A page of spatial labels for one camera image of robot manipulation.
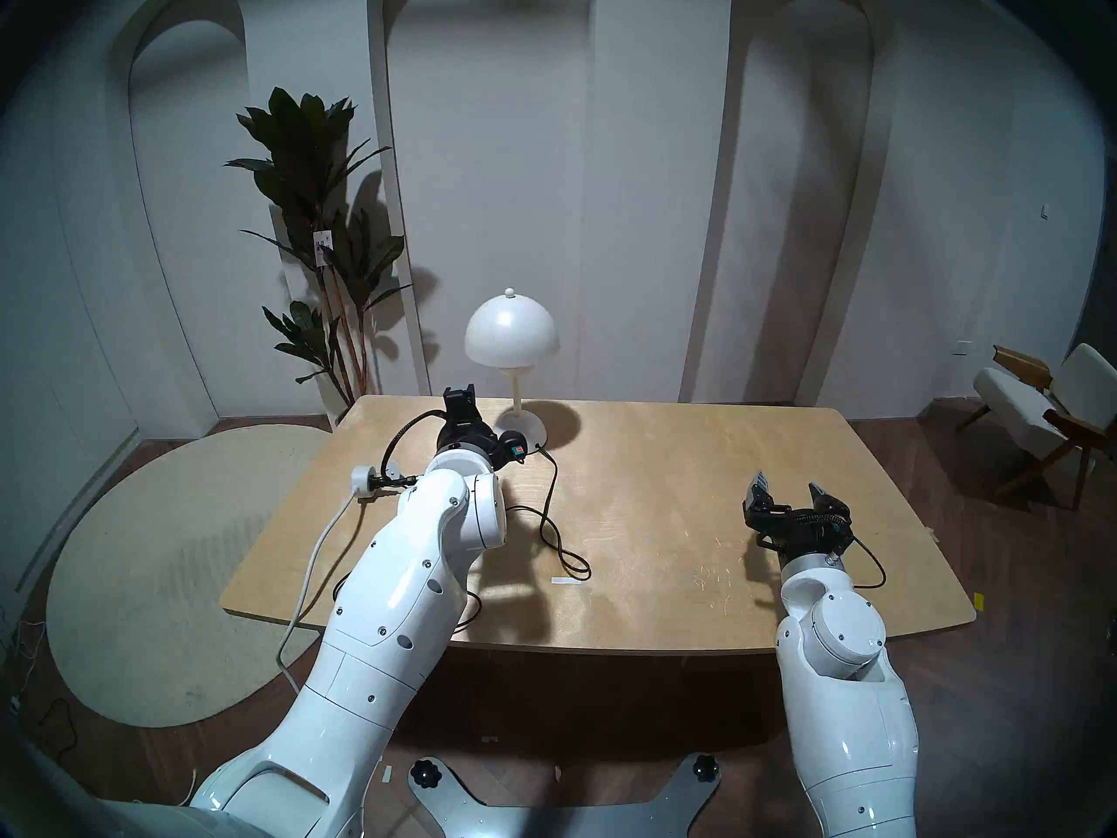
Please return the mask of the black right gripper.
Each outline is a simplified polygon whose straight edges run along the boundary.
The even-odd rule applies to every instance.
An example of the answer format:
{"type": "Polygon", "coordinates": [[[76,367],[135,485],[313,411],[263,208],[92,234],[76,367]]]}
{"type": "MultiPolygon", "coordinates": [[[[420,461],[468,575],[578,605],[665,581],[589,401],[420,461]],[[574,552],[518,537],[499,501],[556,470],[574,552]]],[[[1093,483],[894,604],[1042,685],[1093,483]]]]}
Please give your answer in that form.
{"type": "Polygon", "coordinates": [[[768,480],[757,472],[752,503],[743,503],[743,512],[760,547],[779,553],[781,566],[809,554],[840,558],[855,542],[850,508],[815,480],[809,483],[810,508],[776,504],[768,489],[768,480]]]}

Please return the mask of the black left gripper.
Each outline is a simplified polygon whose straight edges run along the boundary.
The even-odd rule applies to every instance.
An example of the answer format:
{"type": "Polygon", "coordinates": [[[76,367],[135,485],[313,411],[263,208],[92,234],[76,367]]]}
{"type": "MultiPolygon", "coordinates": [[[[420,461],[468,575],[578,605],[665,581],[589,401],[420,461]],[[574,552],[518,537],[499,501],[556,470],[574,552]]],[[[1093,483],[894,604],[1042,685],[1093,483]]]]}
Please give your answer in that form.
{"type": "Polygon", "coordinates": [[[443,427],[437,438],[437,453],[476,453],[488,467],[522,464],[529,455],[526,437],[518,430],[500,435],[483,420],[477,407],[475,385],[448,387],[443,391],[443,427]]]}

